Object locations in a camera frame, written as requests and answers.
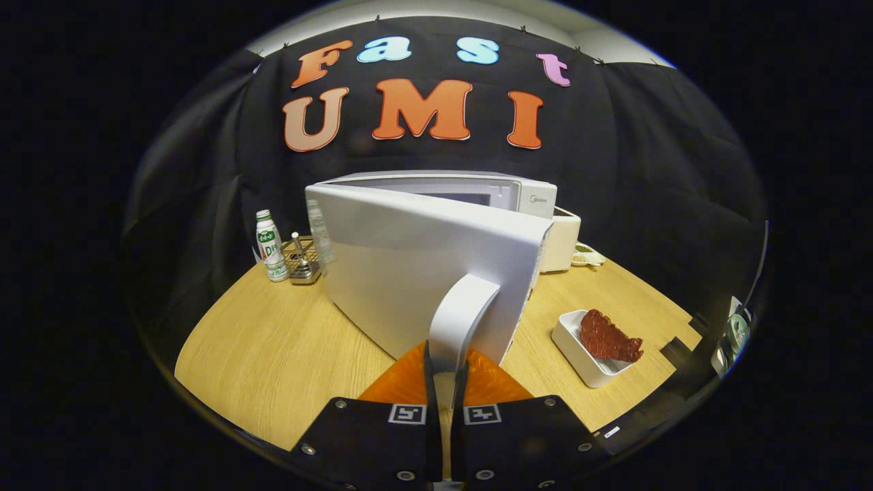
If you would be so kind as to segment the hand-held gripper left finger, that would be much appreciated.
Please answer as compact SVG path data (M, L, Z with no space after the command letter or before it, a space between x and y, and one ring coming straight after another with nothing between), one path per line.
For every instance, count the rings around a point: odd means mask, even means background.
M290 463L334 490L430 490L443 467L432 375L428 343L419 343L358 398L331 398Z

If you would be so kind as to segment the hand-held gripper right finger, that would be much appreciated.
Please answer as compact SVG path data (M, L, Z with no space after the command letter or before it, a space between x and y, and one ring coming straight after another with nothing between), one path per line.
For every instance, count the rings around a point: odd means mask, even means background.
M574 490L611 454L558 395L534 397L470 351L456 373L450 472L467 490Z

